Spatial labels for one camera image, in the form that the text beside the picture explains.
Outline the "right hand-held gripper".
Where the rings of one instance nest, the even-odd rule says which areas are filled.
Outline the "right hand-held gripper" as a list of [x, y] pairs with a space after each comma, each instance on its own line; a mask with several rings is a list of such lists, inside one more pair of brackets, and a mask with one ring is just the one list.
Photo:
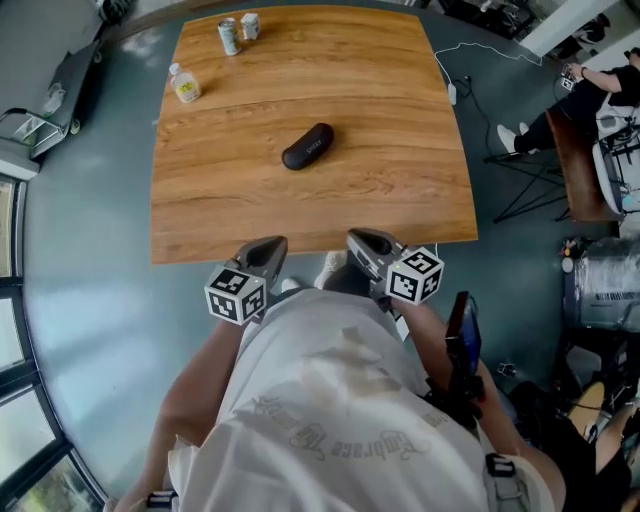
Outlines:
[[376, 300], [389, 297], [419, 305], [440, 287], [444, 262], [424, 247], [405, 250], [402, 254], [403, 244], [391, 234], [369, 228], [353, 228], [347, 232], [347, 248], [355, 263], [371, 281], [376, 280], [374, 261], [396, 258], [384, 267], [381, 279], [371, 288]]

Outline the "person's left forearm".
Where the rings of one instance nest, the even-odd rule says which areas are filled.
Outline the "person's left forearm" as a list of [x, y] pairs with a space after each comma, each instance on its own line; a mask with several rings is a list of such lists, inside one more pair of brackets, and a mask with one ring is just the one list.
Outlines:
[[218, 323], [176, 377], [159, 409], [142, 473], [115, 512], [128, 512], [162, 489], [177, 439], [202, 445], [216, 423], [244, 332], [243, 326]]

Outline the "brown wooden side table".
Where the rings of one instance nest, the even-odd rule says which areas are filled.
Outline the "brown wooden side table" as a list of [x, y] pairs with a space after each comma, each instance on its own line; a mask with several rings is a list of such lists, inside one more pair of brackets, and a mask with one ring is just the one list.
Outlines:
[[579, 222], [621, 221], [601, 190], [590, 139], [564, 113], [545, 112], [563, 172], [569, 216]]

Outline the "person's white printed t-shirt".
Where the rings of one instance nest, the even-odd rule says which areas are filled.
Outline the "person's white printed t-shirt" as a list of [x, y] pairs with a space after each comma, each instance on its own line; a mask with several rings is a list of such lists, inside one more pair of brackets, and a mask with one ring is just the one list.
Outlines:
[[370, 300], [316, 289], [249, 329], [198, 447], [169, 456], [178, 512], [488, 512], [478, 438]]

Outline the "black metal workbench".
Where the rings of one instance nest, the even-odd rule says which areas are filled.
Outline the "black metal workbench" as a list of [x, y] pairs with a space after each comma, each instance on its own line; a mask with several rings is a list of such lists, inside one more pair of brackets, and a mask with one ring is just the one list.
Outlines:
[[444, 14], [506, 39], [514, 39], [536, 20], [528, 0], [438, 0]]

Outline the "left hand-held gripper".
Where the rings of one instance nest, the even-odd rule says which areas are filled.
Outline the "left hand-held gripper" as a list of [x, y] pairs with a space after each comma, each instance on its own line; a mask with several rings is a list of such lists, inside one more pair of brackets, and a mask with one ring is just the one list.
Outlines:
[[235, 325], [259, 322], [287, 253], [284, 236], [259, 238], [241, 246], [235, 258], [214, 268], [204, 285], [209, 313]]

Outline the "grey platform trolley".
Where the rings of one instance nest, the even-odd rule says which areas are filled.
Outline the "grey platform trolley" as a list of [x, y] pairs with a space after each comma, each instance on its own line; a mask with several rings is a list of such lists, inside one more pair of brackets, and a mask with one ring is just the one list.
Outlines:
[[68, 135], [79, 133], [81, 123], [76, 115], [85, 80], [91, 68], [101, 62], [99, 39], [68, 53], [58, 65], [49, 87], [60, 82], [66, 90], [62, 106], [49, 118], [42, 114], [42, 106], [35, 110], [13, 107], [0, 114], [0, 142], [27, 151], [33, 160], [61, 143]]

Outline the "dark brown zipper pouch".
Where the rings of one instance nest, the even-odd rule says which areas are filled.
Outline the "dark brown zipper pouch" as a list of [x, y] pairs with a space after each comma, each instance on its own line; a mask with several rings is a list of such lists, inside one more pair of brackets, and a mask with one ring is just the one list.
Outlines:
[[302, 170], [323, 156], [333, 141], [334, 129], [329, 124], [317, 123], [282, 152], [282, 163], [289, 170]]

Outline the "person's right forearm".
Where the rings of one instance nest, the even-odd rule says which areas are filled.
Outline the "person's right forearm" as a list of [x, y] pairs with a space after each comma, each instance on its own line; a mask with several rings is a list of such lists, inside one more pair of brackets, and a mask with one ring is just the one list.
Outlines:
[[[394, 299], [392, 304], [406, 321], [427, 375], [437, 385], [447, 388], [453, 371], [446, 351], [447, 326], [426, 304], [413, 305], [397, 299]], [[516, 430], [484, 363], [478, 364], [477, 374], [483, 380], [485, 391], [485, 398], [478, 403], [482, 412], [482, 430], [499, 454], [519, 456], [536, 469], [553, 500], [550, 510], [561, 512], [566, 497], [566, 486], [559, 468], [546, 454], [529, 446]]]

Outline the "clear bottle with yellow label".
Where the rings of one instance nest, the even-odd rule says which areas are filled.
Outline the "clear bottle with yellow label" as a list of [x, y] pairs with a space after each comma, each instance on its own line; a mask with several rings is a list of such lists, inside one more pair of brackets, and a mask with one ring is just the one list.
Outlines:
[[182, 103], [190, 103], [200, 97], [200, 87], [192, 73], [184, 70], [178, 63], [172, 63], [169, 74], [170, 86]]

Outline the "pale green drink can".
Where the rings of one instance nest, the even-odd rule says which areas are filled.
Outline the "pale green drink can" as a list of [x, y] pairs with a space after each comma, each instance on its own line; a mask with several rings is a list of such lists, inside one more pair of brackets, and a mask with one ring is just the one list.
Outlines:
[[218, 33], [227, 56], [235, 56], [241, 51], [234, 18], [225, 18], [218, 23]]

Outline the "clear plastic bag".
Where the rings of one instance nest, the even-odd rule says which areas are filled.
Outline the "clear plastic bag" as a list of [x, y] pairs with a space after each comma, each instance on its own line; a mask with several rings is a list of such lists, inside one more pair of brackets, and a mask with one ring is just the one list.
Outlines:
[[66, 90], [60, 82], [53, 83], [45, 97], [42, 114], [45, 118], [51, 117], [63, 104]]

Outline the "round yellow wooden board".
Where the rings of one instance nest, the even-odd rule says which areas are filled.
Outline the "round yellow wooden board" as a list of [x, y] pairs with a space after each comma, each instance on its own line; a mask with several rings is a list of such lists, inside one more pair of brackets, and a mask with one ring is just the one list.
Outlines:
[[605, 396], [605, 385], [596, 381], [589, 385], [568, 413], [568, 419], [582, 436], [589, 440], [591, 431], [597, 427]]

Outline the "black framed window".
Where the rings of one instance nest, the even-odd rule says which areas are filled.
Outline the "black framed window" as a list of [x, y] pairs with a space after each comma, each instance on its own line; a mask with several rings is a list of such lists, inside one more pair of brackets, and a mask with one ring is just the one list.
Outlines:
[[23, 301], [26, 184], [0, 177], [0, 512], [101, 512], [52, 408]]

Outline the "plastic wrapped grey equipment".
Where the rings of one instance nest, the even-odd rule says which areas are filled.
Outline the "plastic wrapped grey equipment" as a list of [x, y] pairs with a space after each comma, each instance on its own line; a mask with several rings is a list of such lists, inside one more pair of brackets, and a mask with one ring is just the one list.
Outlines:
[[640, 238], [568, 239], [561, 257], [567, 325], [640, 333]]

